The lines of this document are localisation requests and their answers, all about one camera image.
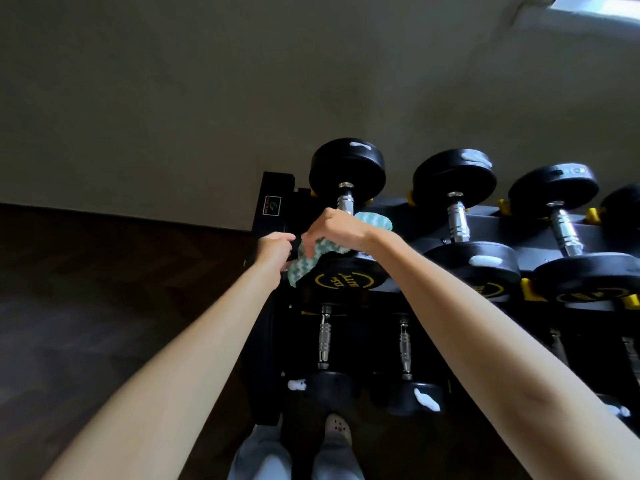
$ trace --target towel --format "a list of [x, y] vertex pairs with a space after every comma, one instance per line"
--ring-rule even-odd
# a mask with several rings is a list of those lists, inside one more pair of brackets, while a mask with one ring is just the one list
[[[359, 219], [366, 224], [371, 224], [375, 227], [380, 227], [387, 230], [393, 229], [391, 221], [388, 219], [388, 217], [381, 216], [380, 214], [375, 214], [373, 212], [358, 212], [355, 217], [356, 219]], [[323, 254], [330, 252], [345, 254], [349, 251], [350, 249], [348, 248], [343, 248], [342, 246], [338, 246], [338, 244], [331, 242], [326, 238], [322, 238], [316, 241], [316, 250], [314, 256], [309, 259], [305, 256], [305, 245], [300, 244], [300, 247], [298, 248], [298, 259], [296, 259], [291, 263], [291, 265], [289, 265], [289, 272], [287, 273], [289, 284], [293, 286], [293, 288], [295, 288], [298, 280], [314, 268], [314, 266], [318, 262], [318, 259], [320, 259], [320, 256], [322, 256]]]

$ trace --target dumbbell rack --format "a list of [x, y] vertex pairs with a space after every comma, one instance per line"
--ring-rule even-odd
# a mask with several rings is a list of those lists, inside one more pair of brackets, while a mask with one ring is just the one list
[[[252, 233], [256, 238], [274, 231], [300, 236], [323, 209], [324, 204], [309, 189], [295, 188], [293, 175], [265, 172]], [[377, 197], [366, 211], [388, 217], [394, 231], [420, 253], [441, 245], [449, 236], [446, 215], [435, 217], [436, 212], [412, 207], [404, 198]], [[590, 252], [617, 251], [640, 257], [640, 231], [612, 232], [604, 226], [582, 223], [583, 216], [572, 218]], [[550, 344], [550, 328], [562, 330], [572, 369], [594, 390], [617, 395], [636, 419], [640, 417], [640, 385], [622, 342], [622, 337], [631, 337], [640, 348], [637, 298], [564, 306], [546, 303], [527, 286], [526, 278], [537, 266], [561, 257], [548, 223], [503, 216], [498, 207], [482, 205], [469, 209], [467, 220], [474, 239], [501, 242], [516, 250], [525, 279], [522, 293], [496, 305], [546, 344]], [[299, 243], [294, 243], [294, 252]], [[336, 300], [339, 293], [294, 289], [283, 280], [269, 298], [243, 350], [245, 382], [256, 422], [277, 422], [281, 372], [295, 376], [307, 367], [316, 367], [320, 303]], [[332, 321], [332, 363], [363, 381], [376, 369], [389, 367], [387, 363], [397, 365], [397, 322], [392, 314], [407, 311], [406, 300], [390, 280], [377, 290], [350, 294], [342, 307], [334, 306], [334, 316], [345, 318]], [[422, 366], [423, 374], [448, 383], [453, 395], [466, 395], [418, 324], [412, 327], [412, 341], [414, 370], [420, 372]]]

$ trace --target forearm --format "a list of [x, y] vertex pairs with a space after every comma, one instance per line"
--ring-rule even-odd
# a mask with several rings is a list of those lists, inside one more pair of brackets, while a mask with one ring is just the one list
[[640, 443], [578, 377], [398, 236], [374, 236], [367, 251], [400, 286], [456, 377], [533, 478], [633, 476]]
[[267, 273], [249, 268], [110, 398], [45, 478], [178, 478], [272, 290]]

